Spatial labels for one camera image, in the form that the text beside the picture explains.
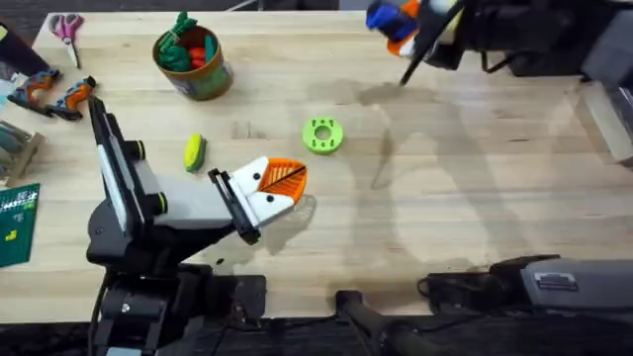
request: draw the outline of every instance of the green gear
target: green gear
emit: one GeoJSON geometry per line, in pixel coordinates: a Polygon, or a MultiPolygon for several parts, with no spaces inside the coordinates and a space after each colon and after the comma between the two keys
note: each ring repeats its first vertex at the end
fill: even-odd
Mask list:
{"type": "Polygon", "coordinates": [[[303,140],[306,147],[316,154],[331,154],[343,142],[343,127],[333,118],[318,117],[304,124],[303,140]],[[329,137],[320,139],[317,131],[327,130],[329,137]]]}

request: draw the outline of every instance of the black carpet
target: black carpet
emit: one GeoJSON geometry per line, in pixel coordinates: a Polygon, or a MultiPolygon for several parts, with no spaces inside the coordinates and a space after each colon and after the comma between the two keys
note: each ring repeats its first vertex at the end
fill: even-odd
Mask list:
{"type": "MultiPolygon", "coordinates": [[[[411,318],[421,329],[455,318],[411,318]]],[[[86,324],[6,326],[0,332],[3,356],[79,356],[86,354],[86,324]]],[[[211,356],[223,327],[207,322],[195,356],[211,356]]],[[[624,356],[633,354],[629,323],[586,316],[490,317],[423,333],[435,345],[465,356],[624,356]]],[[[217,355],[364,355],[364,348],[344,322],[328,321],[293,328],[281,335],[227,330],[217,355]]],[[[431,356],[420,353],[420,356],[431,356]]]]}

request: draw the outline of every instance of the wood grain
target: wood grain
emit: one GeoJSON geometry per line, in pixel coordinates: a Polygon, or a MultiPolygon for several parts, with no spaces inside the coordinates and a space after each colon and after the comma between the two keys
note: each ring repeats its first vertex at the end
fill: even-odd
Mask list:
{"type": "MultiPolygon", "coordinates": [[[[630,256],[633,175],[604,164],[588,140],[575,78],[486,75],[466,55],[458,72],[422,66],[398,88],[407,62],[366,31],[362,12],[191,15],[218,34],[235,72],[211,102],[176,94],[151,60],[174,13],[85,14],[82,71],[47,30],[35,47],[64,72],[50,100],[93,75],[157,173],[206,179],[182,167],[193,133],[209,140],[206,170],[262,154],[308,165],[306,196],[260,243],[232,236],[193,258],[266,275],[268,315],[329,314],[343,288],[383,312],[426,313],[415,281],[429,272],[534,253],[630,256]],[[315,116],[344,127],[332,156],[303,147],[315,116]]],[[[25,181],[43,184],[31,262],[0,271],[0,322],[86,320],[103,273],[85,259],[87,222],[104,198],[90,123],[15,106],[1,117],[47,142],[25,181]]]]}

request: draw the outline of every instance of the green toy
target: green toy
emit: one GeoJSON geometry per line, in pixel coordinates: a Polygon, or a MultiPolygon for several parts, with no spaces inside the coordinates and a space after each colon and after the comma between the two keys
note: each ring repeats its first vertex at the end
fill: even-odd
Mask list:
{"type": "Polygon", "coordinates": [[[40,184],[0,192],[0,267],[27,262],[40,184]]]}
{"type": "Polygon", "coordinates": [[[304,125],[303,140],[306,147],[316,154],[331,154],[343,142],[343,127],[333,118],[318,117],[304,125]]]}
{"type": "Polygon", "coordinates": [[[158,64],[171,71],[185,72],[191,69],[187,49],[177,45],[178,38],[193,29],[198,20],[189,19],[187,13],[178,14],[176,25],[158,43],[158,64]]]}

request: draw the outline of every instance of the yellow and green sponge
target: yellow and green sponge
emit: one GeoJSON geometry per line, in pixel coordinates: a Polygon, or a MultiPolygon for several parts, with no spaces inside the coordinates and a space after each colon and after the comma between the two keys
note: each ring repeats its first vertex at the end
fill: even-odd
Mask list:
{"type": "Polygon", "coordinates": [[[207,141],[201,134],[192,134],[187,141],[183,161],[189,173],[196,173],[205,164],[207,141]]]}

